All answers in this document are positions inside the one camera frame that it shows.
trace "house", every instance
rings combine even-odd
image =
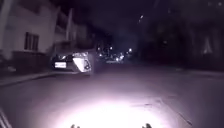
[[[70,50],[93,48],[90,29],[86,24],[74,23],[72,16],[73,9],[70,9],[68,16],[58,13],[51,56],[60,52],[64,45],[68,45]]]
[[[75,40],[71,16],[48,0],[0,0],[0,55],[19,72],[45,68],[55,43]]]

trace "utility pole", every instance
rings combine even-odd
[[[67,24],[67,28],[66,28],[66,41],[70,41],[70,32],[71,32],[71,27],[72,27],[72,16],[73,16],[73,9],[71,8],[69,11],[68,24]]]
[[[55,52],[56,52],[56,45],[55,45],[56,42],[54,41],[54,38],[55,38],[55,29],[57,27],[58,15],[59,15],[60,11],[61,11],[61,7],[58,7],[55,14],[53,15],[53,18],[52,18],[55,21],[52,26],[53,54],[55,54]]]

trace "road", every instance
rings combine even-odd
[[[127,103],[139,109],[149,108],[157,113],[157,120],[130,116],[148,121],[154,127],[156,121],[162,123],[158,127],[164,128],[223,127],[223,83],[221,75],[112,64],[91,77],[54,75],[1,88],[0,105],[13,128],[68,127],[73,121],[77,123],[76,115],[83,113],[82,110],[87,113],[84,120],[93,121],[98,116],[88,115],[88,108],[97,103]],[[122,117],[122,112],[116,114],[116,118]]]

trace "car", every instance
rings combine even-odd
[[[106,63],[123,63],[124,55],[114,54],[107,57]]]
[[[57,50],[51,57],[51,66],[57,73],[68,74],[93,74],[94,61],[91,50],[68,49]]]

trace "car headlight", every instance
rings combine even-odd
[[[73,53],[73,57],[86,57],[88,56],[88,52],[83,52],[83,53]]]
[[[64,60],[66,59],[66,56],[65,55],[58,55],[56,56],[59,60]]]

